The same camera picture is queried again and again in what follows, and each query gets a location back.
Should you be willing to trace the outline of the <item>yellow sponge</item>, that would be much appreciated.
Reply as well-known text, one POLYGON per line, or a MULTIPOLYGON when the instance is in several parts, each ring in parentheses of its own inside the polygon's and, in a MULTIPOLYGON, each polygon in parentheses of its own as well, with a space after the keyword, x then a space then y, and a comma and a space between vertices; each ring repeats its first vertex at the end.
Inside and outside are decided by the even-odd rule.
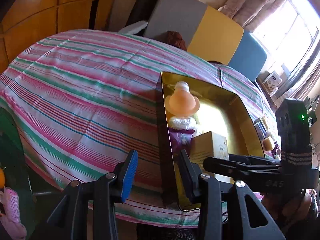
POLYGON ((275 148, 275 142, 271 136, 263 139, 261 145, 265 151, 272 151, 275 148))

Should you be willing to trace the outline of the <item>beige cardboard box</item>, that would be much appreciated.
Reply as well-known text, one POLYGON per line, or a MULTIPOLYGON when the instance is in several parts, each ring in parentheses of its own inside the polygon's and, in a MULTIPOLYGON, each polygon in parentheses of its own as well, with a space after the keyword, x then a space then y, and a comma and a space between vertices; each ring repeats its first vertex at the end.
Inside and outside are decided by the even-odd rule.
POLYGON ((193 137, 190 145, 189 159, 204 171, 203 161, 208 157, 229 160, 227 139, 213 132, 193 137))

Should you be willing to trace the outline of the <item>blue snack packet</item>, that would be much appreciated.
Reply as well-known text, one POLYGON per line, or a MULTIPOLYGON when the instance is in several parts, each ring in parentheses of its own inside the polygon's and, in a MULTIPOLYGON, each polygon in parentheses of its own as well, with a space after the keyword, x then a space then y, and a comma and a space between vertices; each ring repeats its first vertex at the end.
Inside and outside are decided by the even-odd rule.
POLYGON ((259 117, 253 122, 253 124, 254 124, 255 130, 258 134, 259 139, 261 141, 266 139, 268 127, 265 122, 265 118, 263 116, 259 117))

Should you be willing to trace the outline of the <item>purple snack packet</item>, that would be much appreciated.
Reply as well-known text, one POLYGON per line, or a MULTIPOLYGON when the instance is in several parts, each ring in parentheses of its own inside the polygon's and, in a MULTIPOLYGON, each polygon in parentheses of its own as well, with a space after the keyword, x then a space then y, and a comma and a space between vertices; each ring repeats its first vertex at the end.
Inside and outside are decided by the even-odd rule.
POLYGON ((194 129, 174 129, 169 127, 169 137, 173 153, 185 150, 187 155, 190 154, 191 140, 195 133, 194 129))

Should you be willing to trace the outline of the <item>white ball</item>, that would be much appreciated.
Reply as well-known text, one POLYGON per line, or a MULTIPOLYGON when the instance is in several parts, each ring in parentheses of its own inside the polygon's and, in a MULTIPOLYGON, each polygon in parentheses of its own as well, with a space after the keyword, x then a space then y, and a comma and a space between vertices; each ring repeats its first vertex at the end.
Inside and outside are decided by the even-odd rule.
POLYGON ((176 130, 196 130, 196 120, 189 117, 172 116, 168 121, 168 127, 176 130))

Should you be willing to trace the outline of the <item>peach pink bottle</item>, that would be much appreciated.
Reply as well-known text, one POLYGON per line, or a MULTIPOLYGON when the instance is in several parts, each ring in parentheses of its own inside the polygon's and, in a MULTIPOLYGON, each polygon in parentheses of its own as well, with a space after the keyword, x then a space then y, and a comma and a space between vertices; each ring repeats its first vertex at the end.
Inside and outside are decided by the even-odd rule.
POLYGON ((200 109, 200 101, 190 93, 189 85, 184 81, 176 83, 174 92, 164 100, 165 109, 174 116, 189 117, 200 109))

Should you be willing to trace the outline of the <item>white box on desk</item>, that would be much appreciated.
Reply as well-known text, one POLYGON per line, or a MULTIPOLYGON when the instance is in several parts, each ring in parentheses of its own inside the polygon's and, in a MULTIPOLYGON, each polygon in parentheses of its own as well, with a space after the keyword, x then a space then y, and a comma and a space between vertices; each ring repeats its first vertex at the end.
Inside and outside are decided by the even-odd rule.
POLYGON ((263 84, 270 92, 274 92, 278 89, 278 86, 282 83, 282 81, 282 78, 277 74, 277 72, 273 71, 263 81, 263 84))

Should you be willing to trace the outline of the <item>striped bed sheet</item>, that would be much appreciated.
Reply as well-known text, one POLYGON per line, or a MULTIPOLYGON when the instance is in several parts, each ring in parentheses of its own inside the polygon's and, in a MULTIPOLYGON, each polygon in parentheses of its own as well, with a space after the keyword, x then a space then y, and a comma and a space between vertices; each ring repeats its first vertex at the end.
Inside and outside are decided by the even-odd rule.
POLYGON ((166 208, 161 198, 155 88, 161 72, 207 81, 240 96, 252 119, 276 119, 264 95, 231 67, 133 35, 70 30, 20 53, 1 75, 1 106, 16 122, 27 164, 64 189, 112 171, 138 152, 131 195, 118 218, 194 228, 197 211, 166 208))

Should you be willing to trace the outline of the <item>green glass side table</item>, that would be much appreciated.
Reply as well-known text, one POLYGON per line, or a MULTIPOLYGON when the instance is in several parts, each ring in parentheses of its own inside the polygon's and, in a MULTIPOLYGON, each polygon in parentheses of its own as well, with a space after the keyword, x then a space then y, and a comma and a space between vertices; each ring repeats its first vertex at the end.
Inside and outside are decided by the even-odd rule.
POLYGON ((18 194, 21 223, 27 231, 26 239, 29 239, 36 226, 35 204, 16 123, 11 114, 3 108, 1 108, 1 167, 5 168, 5 185, 18 194))

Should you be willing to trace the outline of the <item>orange fruit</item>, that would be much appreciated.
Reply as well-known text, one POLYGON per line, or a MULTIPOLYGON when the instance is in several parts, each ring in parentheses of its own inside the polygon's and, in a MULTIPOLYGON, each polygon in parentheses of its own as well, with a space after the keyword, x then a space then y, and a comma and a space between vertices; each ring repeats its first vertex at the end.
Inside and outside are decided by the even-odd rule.
POLYGON ((5 187, 5 174, 4 170, 0 168, 0 189, 3 189, 5 187))

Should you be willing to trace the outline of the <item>black rolled mat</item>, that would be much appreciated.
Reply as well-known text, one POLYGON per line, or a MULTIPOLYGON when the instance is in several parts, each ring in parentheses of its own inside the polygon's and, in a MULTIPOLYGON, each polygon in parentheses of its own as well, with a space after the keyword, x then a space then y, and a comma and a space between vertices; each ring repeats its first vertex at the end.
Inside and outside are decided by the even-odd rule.
POLYGON ((158 0, 136 0, 125 26, 127 27, 139 21, 148 21, 157 1, 158 0))

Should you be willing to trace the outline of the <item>wooden wardrobe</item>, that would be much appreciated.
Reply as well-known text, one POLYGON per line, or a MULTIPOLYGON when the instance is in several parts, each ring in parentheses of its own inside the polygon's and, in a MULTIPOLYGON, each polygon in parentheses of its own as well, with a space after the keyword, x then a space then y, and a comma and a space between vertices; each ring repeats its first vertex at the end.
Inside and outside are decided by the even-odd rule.
POLYGON ((15 0, 1 19, 1 71, 37 41, 74 29, 106 30, 114 0, 15 0))

